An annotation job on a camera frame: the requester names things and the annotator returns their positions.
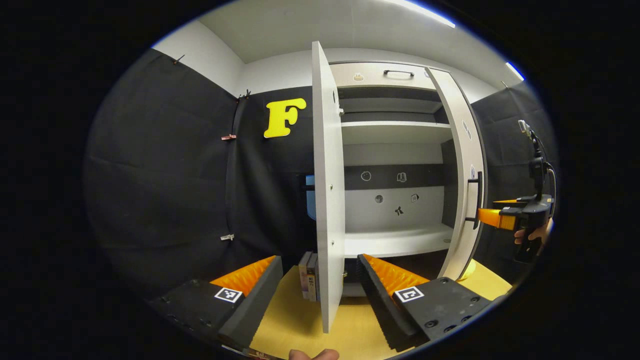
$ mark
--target black handle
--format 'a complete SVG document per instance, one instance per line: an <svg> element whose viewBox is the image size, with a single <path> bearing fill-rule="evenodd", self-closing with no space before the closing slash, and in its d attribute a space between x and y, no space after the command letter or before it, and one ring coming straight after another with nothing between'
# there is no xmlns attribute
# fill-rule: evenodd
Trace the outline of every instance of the black handle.
<svg viewBox="0 0 640 360"><path fill-rule="evenodd" d="M540 247L542 246L542 238L538 237L533 240L529 240L529 235L536 230L535 227L528 227L524 232L522 238L522 244L516 248L516 253L513 259L519 263L530 263L538 254Z"/></svg>
<svg viewBox="0 0 640 360"><path fill-rule="evenodd" d="M406 74L409 74L411 77L413 77L413 73L410 71L401 71L401 70L385 70L384 71L385 75L387 75L389 72L404 72Z"/></svg>
<svg viewBox="0 0 640 360"><path fill-rule="evenodd" d="M476 230L476 228L478 227L478 211L480 211L480 207L482 206L482 172L479 171L478 172L478 178L477 179L469 179L467 180L467 182L469 183L478 183L478 199L476 202L476 217L474 218L470 218L470 217L466 217L465 221L473 221L474 222L474 230Z"/></svg>

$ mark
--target cabinet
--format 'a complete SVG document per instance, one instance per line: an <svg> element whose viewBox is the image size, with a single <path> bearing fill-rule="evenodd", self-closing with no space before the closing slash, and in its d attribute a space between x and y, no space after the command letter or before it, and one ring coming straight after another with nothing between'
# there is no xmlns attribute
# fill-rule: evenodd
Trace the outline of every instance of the cabinet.
<svg viewBox="0 0 640 360"><path fill-rule="evenodd" d="M476 123L447 71L382 62L330 65L312 44L314 170L323 330L343 291L344 261L445 250L439 276L459 278L473 253L484 162ZM447 170L441 145L453 141ZM443 222L446 179L455 217Z"/></svg>

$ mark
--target wooden floor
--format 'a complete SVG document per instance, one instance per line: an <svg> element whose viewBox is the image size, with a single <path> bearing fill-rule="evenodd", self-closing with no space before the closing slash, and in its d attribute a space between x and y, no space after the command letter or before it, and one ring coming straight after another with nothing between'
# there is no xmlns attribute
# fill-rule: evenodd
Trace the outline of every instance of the wooden floor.
<svg viewBox="0 0 640 360"><path fill-rule="evenodd" d="M511 288L508 282L479 263L476 263L474 273L460 284L489 300ZM302 298L297 266L280 281L251 348L282 359L288 358L292 348L311 357L333 348L340 353L340 360L387 359L398 354L389 349L365 297L343 298L330 333L324 334L320 303Z"/></svg>

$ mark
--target human hand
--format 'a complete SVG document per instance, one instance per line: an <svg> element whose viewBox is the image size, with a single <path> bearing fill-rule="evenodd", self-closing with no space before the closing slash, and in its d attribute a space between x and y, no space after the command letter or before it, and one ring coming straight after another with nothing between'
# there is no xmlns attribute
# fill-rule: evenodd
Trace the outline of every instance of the human hand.
<svg viewBox="0 0 640 360"><path fill-rule="evenodd" d="M549 233L551 232L551 229L553 228L553 226L554 226L554 220L552 218L549 218L549 220L545 225L542 225L541 227L537 228L536 230L533 231L533 233L531 233L531 235L529 235L529 240L542 238L542 245L546 244L547 237L549 236ZM525 232L524 229L518 230L513 235L516 238L516 240L514 241L516 244L522 243L524 232Z"/></svg>
<svg viewBox="0 0 640 360"><path fill-rule="evenodd" d="M326 348L313 359L300 350L289 351L289 360L338 360L340 354L332 348Z"/></svg>

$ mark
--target white wall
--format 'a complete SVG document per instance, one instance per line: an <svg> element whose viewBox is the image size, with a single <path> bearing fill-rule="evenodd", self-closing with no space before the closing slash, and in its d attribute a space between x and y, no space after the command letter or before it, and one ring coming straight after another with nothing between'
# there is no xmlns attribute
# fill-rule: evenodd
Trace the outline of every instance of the white wall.
<svg viewBox="0 0 640 360"><path fill-rule="evenodd" d="M375 49L334 48L325 49L324 53L331 61L401 61L430 65L451 71L462 87L469 102L482 99L499 89L485 83L473 75L452 68L443 63L402 53ZM248 63L244 66L237 88L232 94L243 94L246 89L253 94L311 85L311 50L272 56Z"/></svg>
<svg viewBox="0 0 640 360"><path fill-rule="evenodd" d="M181 63L234 96L244 93L236 92L244 62L200 21L195 20L179 28L161 39L153 48L174 59L184 55Z"/></svg>

